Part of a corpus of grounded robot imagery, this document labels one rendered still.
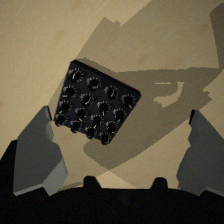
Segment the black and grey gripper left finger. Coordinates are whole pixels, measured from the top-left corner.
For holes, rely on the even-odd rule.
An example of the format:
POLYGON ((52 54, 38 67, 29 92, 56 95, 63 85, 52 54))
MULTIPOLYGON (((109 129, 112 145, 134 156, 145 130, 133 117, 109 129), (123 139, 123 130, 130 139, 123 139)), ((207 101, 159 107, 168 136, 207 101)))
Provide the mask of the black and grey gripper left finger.
POLYGON ((0 224, 20 224, 42 200, 62 191, 68 171, 52 142, 49 106, 43 106, 0 160, 0 224))

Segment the black knob box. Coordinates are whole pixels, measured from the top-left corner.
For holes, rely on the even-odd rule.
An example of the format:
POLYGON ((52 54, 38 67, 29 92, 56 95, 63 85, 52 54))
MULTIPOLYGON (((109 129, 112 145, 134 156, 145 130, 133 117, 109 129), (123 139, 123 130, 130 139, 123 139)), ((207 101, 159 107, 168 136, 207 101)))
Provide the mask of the black knob box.
POLYGON ((75 59, 70 62, 53 121, 107 145, 140 98, 137 89, 75 59))

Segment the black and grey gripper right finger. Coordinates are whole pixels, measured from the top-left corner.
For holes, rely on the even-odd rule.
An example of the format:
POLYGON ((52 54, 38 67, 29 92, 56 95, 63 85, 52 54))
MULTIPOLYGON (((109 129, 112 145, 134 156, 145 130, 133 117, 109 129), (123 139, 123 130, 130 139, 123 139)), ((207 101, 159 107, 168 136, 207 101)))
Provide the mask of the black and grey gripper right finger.
POLYGON ((199 110, 191 112, 188 147, 176 174, 178 189, 191 192, 224 215, 224 139, 199 110))

